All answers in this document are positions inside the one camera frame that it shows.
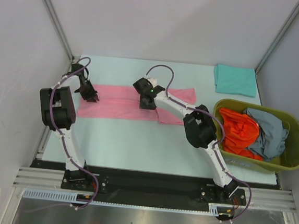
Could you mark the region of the pink t shirt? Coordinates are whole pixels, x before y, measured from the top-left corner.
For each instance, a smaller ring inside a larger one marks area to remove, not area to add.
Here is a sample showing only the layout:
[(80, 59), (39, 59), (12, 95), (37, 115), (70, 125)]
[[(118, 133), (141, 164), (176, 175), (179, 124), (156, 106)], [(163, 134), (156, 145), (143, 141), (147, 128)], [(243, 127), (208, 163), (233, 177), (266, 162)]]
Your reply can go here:
[(99, 102), (80, 101), (78, 117), (155, 121), (167, 125), (183, 125), (182, 119), (167, 110), (139, 108), (139, 94), (132, 86), (94, 85)]

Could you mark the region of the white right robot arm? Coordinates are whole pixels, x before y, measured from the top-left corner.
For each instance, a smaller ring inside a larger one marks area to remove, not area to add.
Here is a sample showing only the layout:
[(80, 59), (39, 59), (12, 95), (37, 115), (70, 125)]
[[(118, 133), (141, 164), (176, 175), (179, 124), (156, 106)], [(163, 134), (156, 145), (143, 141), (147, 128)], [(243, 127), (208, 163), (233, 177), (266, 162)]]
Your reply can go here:
[(166, 110), (183, 121), (189, 144), (206, 154), (207, 163), (214, 174), (213, 182), (218, 186), (217, 199), (222, 203), (233, 200), (238, 183), (230, 174), (218, 146), (214, 123), (218, 120), (208, 112), (207, 107), (183, 102), (150, 78), (137, 80), (133, 87), (140, 96), (141, 109)]

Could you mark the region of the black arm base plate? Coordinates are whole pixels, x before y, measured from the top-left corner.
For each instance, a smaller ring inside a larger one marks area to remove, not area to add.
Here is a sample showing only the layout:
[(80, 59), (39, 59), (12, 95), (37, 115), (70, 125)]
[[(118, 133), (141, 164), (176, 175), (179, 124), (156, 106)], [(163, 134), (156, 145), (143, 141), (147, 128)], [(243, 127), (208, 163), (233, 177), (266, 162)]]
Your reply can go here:
[(229, 207), (232, 212), (239, 207), (245, 208), (250, 202), (241, 187), (228, 198), (221, 188), (207, 178), (99, 167), (89, 168), (91, 174), (83, 171), (75, 174), (66, 171), (63, 163), (40, 160), (33, 161), (31, 168), (63, 171), (60, 188), (90, 194), (91, 200), (99, 195), (109, 200), (152, 203), (181, 209), (204, 203), (219, 204)]

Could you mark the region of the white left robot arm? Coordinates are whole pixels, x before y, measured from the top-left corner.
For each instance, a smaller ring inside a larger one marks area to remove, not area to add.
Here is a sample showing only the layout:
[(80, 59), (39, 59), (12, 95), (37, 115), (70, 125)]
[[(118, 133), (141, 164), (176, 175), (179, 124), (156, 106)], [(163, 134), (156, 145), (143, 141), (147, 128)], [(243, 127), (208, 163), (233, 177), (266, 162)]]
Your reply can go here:
[(99, 97), (88, 78), (88, 70), (81, 64), (73, 64), (52, 88), (40, 90), (42, 122), (58, 136), (65, 153), (65, 170), (74, 173), (73, 183), (81, 190), (91, 185), (91, 176), (82, 171), (86, 160), (81, 155), (72, 125), (76, 121), (73, 94), (79, 93), (85, 102), (98, 102)]

